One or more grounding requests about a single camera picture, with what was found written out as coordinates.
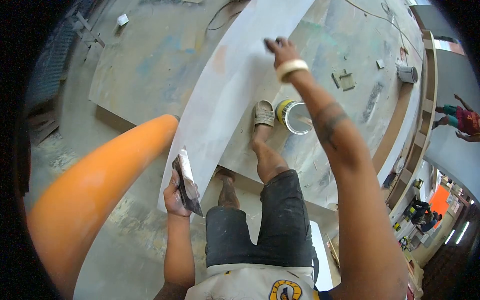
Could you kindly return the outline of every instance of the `orange pipe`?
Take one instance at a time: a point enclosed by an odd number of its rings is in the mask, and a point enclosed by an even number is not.
[[[35,249],[62,296],[73,298],[88,250],[119,200],[163,149],[178,121],[163,115],[99,147],[62,174],[27,215]]]

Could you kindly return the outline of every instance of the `bracelet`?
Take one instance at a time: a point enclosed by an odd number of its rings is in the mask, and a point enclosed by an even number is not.
[[[276,69],[276,77],[281,83],[288,83],[287,75],[293,71],[307,70],[308,65],[304,60],[289,60],[285,61]]]

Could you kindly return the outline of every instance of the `shirt logo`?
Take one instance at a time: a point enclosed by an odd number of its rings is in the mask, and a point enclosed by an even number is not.
[[[272,286],[269,300],[298,300],[301,296],[301,287],[293,281],[278,280]]]

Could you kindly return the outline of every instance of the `hand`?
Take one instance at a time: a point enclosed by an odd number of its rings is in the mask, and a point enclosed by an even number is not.
[[[285,61],[301,59],[297,53],[297,47],[284,37],[277,37],[275,41],[266,38],[264,41],[268,50],[275,54],[275,63],[273,64],[275,69]]]
[[[458,138],[465,140],[465,136],[460,131],[456,131],[455,134]]]
[[[170,179],[170,183],[163,191],[163,199],[165,199],[165,208],[167,212],[172,215],[176,216],[184,216],[190,217],[192,214],[191,211],[186,209],[183,206],[180,197],[180,191],[178,189],[180,183],[180,176],[177,171],[172,170],[172,178]]]

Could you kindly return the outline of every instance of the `metal bucket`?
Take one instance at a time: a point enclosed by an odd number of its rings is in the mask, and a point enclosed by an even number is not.
[[[311,118],[307,106],[303,101],[294,101],[292,99],[283,100],[276,107],[276,117],[280,123],[292,133],[303,135],[307,134],[312,126],[307,125],[295,118],[296,115]]]
[[[396,74],[401,81],[411,84],[417,83],[419,79],[419,74],[415,67],[398,66]]]

